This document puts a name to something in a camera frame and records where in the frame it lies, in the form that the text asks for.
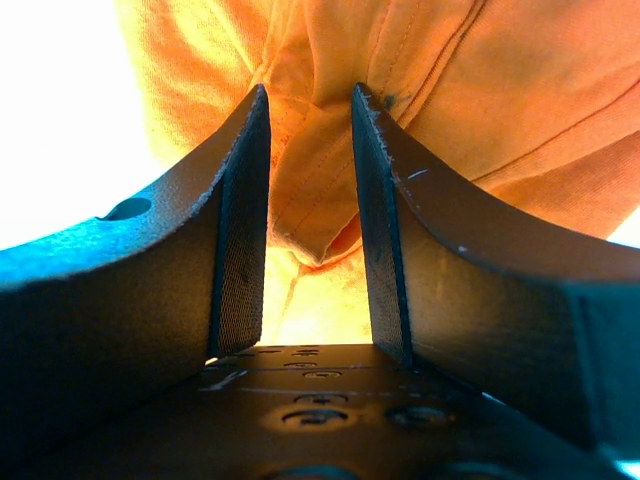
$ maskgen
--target orange shirt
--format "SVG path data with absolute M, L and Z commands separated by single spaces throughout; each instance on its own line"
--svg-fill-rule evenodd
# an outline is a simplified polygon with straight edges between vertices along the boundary
M 116 0 L 167 166 L 269 93 L 266 343 L 369 339 L 350 94 L 458 172 L 608 236 L 640 204 L 635 0 Z

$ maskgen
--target hole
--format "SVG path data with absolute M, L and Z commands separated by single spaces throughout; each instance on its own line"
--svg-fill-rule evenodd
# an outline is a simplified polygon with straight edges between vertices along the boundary
M 113 207 L 104 217 L 98 220 L 113 222 L 116 220 L 127 220 L 147 212 L 151 208 L 151 200 L 141 197 L 132 197 L 123 200 Z
M 288 468 L 266 477 L 267 480 L 359 480 L 359 478 L 355 473 L 333 465 Z
M 347 421 L 349 415 L 338 410 L 301 410 L 282 417 L 285 425 L 295 429 L 335 427 Z
M 317 367 L 317 363 L 313 362 L 299 362 L 299 363 L 285 363 L 285 367 L 293 367 L 293 368 L 309 368 L 309 367 Z
M 318 371 L 318 372 L 307 372 L 304 374 L 307 378 L 336 378 L 340 377 L 342 374 L 340 372 L 332 372 L 332 371 Z

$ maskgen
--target countersunk hole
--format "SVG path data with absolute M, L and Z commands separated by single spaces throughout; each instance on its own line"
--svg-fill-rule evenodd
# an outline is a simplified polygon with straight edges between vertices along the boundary
M 297 397 L 295 403 L 310 403 L 314 405 L 343 405 L 349 401 L 346 395 L 337 393 L 310 393 Z
M 422 480 L 524 480 L 524 477 L 490 463 L 452 463 L 420 476 Z
M 359 476 L 333 465 L 309 465 L 272 473 L 266 480 L 359 480 Z
M 127 220 L 134 218 L 147 212 L 151 208 L 151 200 L 141 197 L 132 197 L 123 200 L 113 207 L 104 217 L 98 217 L 98 220 L 113 222 L 116 220 Z
M 333 371 L 329 371 L 329 370 L 322 370 L 322 371 L 317 371 L 317 372 L 307 372 L 304 374 L 305 377 L 307 378 L 336 378 L 341 376 L 342 373 L 340 372 L 333 372 Z
M 338 410 L 300 410 L 282 417 L 285 425 L 295 429 L 300 428 L 326 428 L 342 424 L 347 421 L 349 415 Z
M 411 429 L 427 429 L 450 425 L 455 416 L 437 407 L 402 407 L 390 410 L 387 418 L 403 427 Z
M 309 367 L 317 367 L 317 363 L 313 362 L 297 362 L 297 363 L 285 363 L 285 367 L 293 367 L 293 368 L 309 368 Z

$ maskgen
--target white scratch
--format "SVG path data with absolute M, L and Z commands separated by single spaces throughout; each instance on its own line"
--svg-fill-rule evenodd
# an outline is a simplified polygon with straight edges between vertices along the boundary
M 200 389 L 198 389 L 198 391 L 200 391 L 200 392 L 216 392 L 216 391 L 222 390 L 224 387 L 226 387 L 231 382 L 233 382 L 236 378 L 240 378 L 243 375 L 246 375 L 247 373 L 248 373 L 247 370 L 242 370 L 242 371 L 239 371 L 239 372 L 230 373 L 229 375 L 224 377 L 224 379 L 222 379 L 222 381 L 216 383 L 215 385 L 211 385 L 210 387 L 200 388 Z
M 422 175 L 423 173 L 427 173 L 428 171 L 429 171 L 428 168 L 425 168 L 423 170 L 418 170 L 417 172 L 412 173 L 411 175 L 409 175 L 407 177 L 407 180 L 411 180 L 413 177 L 417 177 L 418 175 Z

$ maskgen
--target black plastic bracket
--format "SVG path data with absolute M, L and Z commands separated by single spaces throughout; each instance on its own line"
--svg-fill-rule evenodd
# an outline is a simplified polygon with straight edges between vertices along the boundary
M 0 252 L 0 471 L 259 340 L 269 157 L 259 86 L 104 218 Z
M 359 181 L 385 180 L 358 189 L 374 340 L 576 445 L 640 458 L 640 251 L 484 192 L 404 132 L 364 85 L 353 123 Z M 380 248 L 394 252 L 384 268 Z M 391 313 L 377 311 L 398 272 L 406 296 L 398 289 Z M 388 336 L 406 329 L 405 310 L 410 335 Z

